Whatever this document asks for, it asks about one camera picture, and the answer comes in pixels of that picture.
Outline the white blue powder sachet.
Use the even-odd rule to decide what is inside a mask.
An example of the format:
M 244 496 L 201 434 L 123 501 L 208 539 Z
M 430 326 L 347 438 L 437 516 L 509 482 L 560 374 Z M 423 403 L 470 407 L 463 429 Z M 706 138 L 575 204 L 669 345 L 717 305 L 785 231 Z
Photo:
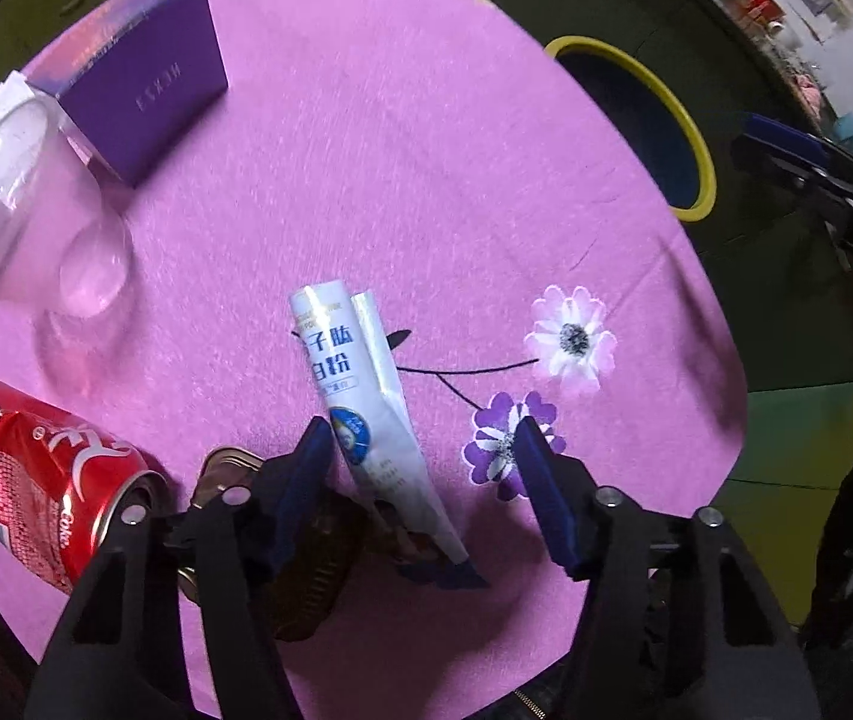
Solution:
M 397 572 L 444 590 L 485 589 L 431 483 L 373 294 L 326 281 L 289 304 L 343 460 Z

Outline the red cola can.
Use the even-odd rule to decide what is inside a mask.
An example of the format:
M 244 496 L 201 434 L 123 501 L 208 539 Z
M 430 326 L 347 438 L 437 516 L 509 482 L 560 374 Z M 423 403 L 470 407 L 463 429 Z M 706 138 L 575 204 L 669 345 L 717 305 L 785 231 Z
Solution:
M 0 382 L 0 541 L 22 566 L 71 592 L 130 494 L 169 505 L 135 445 Z

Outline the clear plastic cup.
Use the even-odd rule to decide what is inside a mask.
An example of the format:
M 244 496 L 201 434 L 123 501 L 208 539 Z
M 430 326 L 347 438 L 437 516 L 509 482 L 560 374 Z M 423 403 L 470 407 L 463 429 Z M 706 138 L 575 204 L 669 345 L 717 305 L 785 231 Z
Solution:
M 130 236 L 61 123 L 19 71 L 0 83 L 0 302 L 90 319 L 124 291 Z

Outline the purple cardboard box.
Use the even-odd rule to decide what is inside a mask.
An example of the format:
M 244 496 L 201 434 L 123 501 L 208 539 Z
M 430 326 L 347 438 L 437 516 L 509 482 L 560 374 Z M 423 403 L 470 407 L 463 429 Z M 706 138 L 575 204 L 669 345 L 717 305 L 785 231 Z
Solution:
M 228 89 L 208 0 L 107 0 L 63 32 L 26 78 L 130 187 Z

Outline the yellow rimmed dark trash bin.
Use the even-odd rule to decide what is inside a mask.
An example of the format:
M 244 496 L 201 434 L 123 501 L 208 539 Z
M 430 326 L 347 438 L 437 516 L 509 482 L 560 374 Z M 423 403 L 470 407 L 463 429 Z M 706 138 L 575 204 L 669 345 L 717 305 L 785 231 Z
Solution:
M 548 57 L 581 86 L 627 140 L 682 223 L 704 220 L 716 203 L 713 156 L 682 101 L 625 50 L 586 36 L 561 36 Z

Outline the blue cup on counter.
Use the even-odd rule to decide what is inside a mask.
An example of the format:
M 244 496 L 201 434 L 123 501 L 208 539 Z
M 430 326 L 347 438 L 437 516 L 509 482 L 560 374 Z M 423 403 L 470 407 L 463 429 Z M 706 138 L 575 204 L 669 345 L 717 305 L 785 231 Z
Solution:
M 833 141 L 853 153 L 853 112 L 843 114 L 833 122 L 831 127 Z

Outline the red box on counter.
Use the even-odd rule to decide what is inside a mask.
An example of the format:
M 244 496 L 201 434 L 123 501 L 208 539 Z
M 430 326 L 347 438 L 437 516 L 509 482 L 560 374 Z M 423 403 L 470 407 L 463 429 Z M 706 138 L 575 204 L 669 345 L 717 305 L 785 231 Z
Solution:
M 734 0 L 740 20 L 766 28 L 783 20 L 785 12 L 774 0 Z

